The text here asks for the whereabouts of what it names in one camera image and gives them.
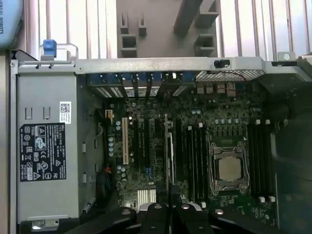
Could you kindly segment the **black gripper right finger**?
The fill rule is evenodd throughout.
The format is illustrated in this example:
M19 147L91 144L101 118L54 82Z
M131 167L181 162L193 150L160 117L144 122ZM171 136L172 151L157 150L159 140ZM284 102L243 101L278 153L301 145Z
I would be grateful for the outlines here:
M171 190L172 228L175 234L279 234L274 198L254 200L249 194L191 186Z

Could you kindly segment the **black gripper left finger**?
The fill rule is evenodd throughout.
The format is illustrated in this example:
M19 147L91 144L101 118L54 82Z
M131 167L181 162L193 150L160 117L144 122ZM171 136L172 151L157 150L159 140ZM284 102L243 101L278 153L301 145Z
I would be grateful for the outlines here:
M167 234L170 219L170 182L156 184L156 202L139 211L119 207L83 223L68 234Z

